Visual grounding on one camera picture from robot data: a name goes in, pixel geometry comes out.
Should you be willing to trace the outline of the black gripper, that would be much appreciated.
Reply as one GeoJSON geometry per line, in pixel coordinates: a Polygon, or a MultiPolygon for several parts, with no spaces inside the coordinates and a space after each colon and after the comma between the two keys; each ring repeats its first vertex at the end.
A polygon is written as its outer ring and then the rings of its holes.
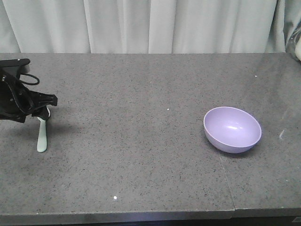
{"type": "Polygon", "coordinates": [[[26,85],[34,86],[34,82],[21,80],[21,76],[29,74],[28,58],[0,61],[0,118],[24,123],[28,115],[42,120],[49,119],[47,105],[57,106],[57,96],[30,91],[26,85]]]}

